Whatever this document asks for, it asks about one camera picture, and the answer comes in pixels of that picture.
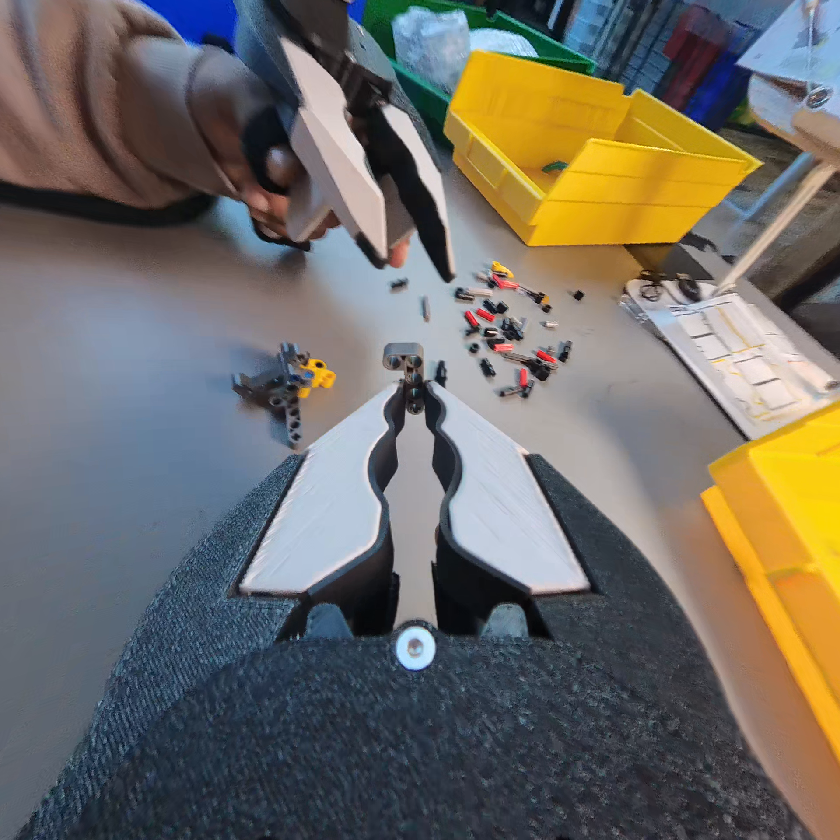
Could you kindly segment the person's left forearm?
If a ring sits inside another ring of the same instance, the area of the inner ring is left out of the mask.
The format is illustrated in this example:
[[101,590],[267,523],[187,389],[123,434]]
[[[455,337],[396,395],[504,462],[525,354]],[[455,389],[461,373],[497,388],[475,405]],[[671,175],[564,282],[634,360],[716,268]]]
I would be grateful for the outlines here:
[[234,196],[190,105],[218,49],[139,2],[2,2],[2,188],[141,211]]

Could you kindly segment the yellow building block assembly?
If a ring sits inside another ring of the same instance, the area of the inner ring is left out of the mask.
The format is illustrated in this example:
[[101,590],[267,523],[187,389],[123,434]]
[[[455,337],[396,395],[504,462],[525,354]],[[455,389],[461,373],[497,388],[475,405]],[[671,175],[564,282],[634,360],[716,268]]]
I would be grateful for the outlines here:
[[234,393],[252,406],[265,409],[285,428],[285,444],[298,449],[302,438],[301,403],[315,389],[330,389],[336,374],[324,360],[314,358],[296,343],[284,342],[256,375],[232,376]]

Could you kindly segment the open instruction manual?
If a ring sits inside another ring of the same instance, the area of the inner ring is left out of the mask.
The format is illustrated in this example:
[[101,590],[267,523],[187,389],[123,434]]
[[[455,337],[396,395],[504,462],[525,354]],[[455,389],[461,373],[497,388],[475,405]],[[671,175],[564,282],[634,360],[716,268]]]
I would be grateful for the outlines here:
[[742,54],[738,65],[782,80],[838,82],[839,2],[791,2]]

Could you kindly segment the yellow plastic bin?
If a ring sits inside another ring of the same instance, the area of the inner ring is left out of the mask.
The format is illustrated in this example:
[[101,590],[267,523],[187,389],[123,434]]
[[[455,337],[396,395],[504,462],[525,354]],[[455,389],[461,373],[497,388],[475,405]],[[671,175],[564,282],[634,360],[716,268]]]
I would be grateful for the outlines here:
[[[533,247],[676,243],[762,165],[643,90],[486,51],[467,61],[444,134]],[[568,166],[542,173],[553,161]]]
[[838,758],[838,403],[708,471],[703,504]]

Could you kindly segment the stack of coloured crates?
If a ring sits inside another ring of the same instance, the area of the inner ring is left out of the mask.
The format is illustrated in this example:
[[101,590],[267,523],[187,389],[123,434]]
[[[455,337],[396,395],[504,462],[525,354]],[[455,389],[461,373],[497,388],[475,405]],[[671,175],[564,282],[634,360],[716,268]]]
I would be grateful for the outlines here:
[[680,2],[663,48],[668,66],[654,96],[719,131],[746,98],[749,72],[739,60],[759,33],[740,20],[720,16],[706,2]]

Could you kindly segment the clear plastic bag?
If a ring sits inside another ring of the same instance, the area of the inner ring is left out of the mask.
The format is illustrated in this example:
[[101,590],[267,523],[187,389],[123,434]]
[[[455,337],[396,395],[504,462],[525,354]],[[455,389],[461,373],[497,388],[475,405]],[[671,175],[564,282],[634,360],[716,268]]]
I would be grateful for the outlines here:
[[434,13],[412,6],[392,21],[397,63],[448,95],[459,84],[475,51],[518,58],[537,58],[537,50],[523,36],[494,28],[468,27],[466,13]]

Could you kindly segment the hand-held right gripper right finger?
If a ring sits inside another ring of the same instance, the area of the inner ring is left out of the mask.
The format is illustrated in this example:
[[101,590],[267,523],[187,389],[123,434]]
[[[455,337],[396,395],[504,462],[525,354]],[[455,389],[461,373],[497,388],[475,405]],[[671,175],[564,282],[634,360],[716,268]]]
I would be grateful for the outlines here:
[[591,583],[529,452],[439,384],[426,385],[433,468],[444,490],[437,582],[475,615],[589,592]]

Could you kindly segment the small grey building piece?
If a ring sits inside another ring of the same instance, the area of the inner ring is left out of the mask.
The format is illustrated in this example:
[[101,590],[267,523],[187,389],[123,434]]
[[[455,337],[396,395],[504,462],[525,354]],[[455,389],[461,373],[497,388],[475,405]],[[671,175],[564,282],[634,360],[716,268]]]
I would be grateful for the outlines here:
[[424,348],[419,343],[388,343],[383,349],[382,364],[387,371],[399,374],[406,412],[419,415],[425,408]]

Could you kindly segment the grey desk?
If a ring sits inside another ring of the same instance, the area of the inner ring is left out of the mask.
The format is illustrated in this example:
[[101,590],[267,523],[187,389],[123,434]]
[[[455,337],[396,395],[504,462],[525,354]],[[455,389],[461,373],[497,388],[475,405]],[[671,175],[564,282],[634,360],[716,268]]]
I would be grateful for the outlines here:
[[337,374],[302,409],[307,445],[418,342],[448,388],[545,457],[672,589],[738,723],[788,802],[838,838],[838,763],[700,500],[742,438],[669,348],[619,304],[620,247],[529,248],[453,167],[458,280],[498,259],[549,293],[570,360],[501,400],[461,339],[463,309],[420,244],[377,270],[342,230],[307,255],[219,202],[195,225],[114,227],[2,207],[2,838],[56,781],[123,646],[182,557],[288,455],[232,375],[282,341]]

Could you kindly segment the person's left hand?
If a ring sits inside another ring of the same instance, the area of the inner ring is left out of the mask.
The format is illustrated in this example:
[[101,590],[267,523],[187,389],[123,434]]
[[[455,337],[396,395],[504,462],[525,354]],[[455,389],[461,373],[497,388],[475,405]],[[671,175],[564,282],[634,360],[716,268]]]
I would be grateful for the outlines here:
[[[248,208],[257,229],[269,239],[280,240],[287,236],[289,199],[286,194],[271,192],[260,186],[246,160],[242,133],[249,121],[271,103],[265,86],[237,59],[234,60],[233,80],[218,88],[217,110],[206,123],[207,142],[217,154],[218,164],[233,184],[238,200]],[[286,188],[305,174],[294,153],[285,145],[269,151],[266,166],[277,187]],[[331,213],[316,228],[311,238],[319,239],[340,222]],[[401,239],[392,249],[388,264],[402,268],[408,256],[408,238]]]

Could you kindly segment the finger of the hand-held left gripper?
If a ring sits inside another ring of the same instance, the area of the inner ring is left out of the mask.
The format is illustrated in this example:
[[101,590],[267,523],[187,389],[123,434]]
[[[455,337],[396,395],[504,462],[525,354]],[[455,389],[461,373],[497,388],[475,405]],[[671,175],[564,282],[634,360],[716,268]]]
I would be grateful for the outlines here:
[[389,101],[379,101],[364,115],[363,145],[375,180],[390,179],[437,273],[445,283],[452,282],[456,267],[443,177],[412,117]]
[[281,37],[279,45],[298,89],[289,146],[305,173],[288,193],[288,237],[306,242],[334,214],[369,261],[384,264],[385,199],[348,121],[341,85],[291,39]]

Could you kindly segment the blue plastic bin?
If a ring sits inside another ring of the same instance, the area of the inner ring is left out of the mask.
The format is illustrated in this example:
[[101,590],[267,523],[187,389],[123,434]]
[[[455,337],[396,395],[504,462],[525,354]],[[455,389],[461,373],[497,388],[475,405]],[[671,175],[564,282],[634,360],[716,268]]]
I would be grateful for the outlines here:
[[234,1],[142,1],[167,20],[186,41],[200,44],[206,35],[229,44],[235,40]]

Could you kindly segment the black flat device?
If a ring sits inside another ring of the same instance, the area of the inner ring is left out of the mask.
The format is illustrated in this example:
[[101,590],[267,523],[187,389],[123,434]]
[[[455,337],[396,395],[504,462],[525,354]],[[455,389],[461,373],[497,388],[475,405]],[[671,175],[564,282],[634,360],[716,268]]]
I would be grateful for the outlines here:
[[669,276],[685,274],[694,280],[713,281],[723,277],[729,263],[708,238],[689,232],[674,244],[626,245],[625,250],[646,270]]

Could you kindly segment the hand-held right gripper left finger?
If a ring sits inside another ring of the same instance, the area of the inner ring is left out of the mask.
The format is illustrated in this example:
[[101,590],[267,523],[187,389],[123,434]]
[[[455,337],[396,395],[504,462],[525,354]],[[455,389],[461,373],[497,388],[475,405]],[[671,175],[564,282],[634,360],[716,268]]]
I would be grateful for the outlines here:
[[397,468],[403,381],[307,447],[239,580],[247,596],[331,603],[360,615],[386,598],[393,542],[384,490]]

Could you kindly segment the printed instruction sheet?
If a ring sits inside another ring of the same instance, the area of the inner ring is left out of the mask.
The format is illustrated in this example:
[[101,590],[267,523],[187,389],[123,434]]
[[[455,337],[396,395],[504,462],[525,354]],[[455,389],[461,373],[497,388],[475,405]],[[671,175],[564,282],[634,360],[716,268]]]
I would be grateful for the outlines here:
[[622,304],[664,342],[747,440],[838,402],[838,379],[732,287],[642,270]]

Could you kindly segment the pile of black red pieces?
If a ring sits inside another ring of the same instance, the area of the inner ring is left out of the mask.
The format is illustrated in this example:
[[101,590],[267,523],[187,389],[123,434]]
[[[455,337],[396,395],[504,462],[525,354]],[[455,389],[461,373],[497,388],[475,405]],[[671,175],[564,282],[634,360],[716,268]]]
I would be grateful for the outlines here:
[[[529,334],[531,320],[517,314],[506,293],[519,295],[533,303],[545,316],[553,315],[550,295],[530,286],[498,260],[487,268],[478,270],[472,286],[458,286],[453,300],[464,310],[463,341],[470,355],[478,358],[479,371],[485,380],[497,377],[497,365],[490,359],[499,359],[516,365],[516,378],[512,385],[498,390],[500,398],[511,396],[528,398],[538,382],[546,382],[572,355],[572,339],[558,339],[555,344],[540,343],[539,336]],[[536,342],[527,346],[531,338]]]

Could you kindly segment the green plastic bin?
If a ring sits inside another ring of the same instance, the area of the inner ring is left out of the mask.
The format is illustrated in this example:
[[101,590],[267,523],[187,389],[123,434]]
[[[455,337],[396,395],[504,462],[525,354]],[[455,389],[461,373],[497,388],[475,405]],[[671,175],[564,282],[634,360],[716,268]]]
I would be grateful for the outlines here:
[[446,93],[427,83],[423,78],[404,68],[396,60],[392,35],[393,18],[411,6],[422,7],[436,14],[457,9],[464,11],[470,28],[489,28],[524,37],[537,52],[534,61],[548,67],[578,72],[591,76],[595,63],[574,50],[562,45],[550,35],[497,10],[489,15],[483,7],[446,1],[368,1],[364,3],[362,26],[371,34],[391,61],[395,75],[415,109],[423,118],[433,138],[447,147],[444,136],[445,117],[451,100]]

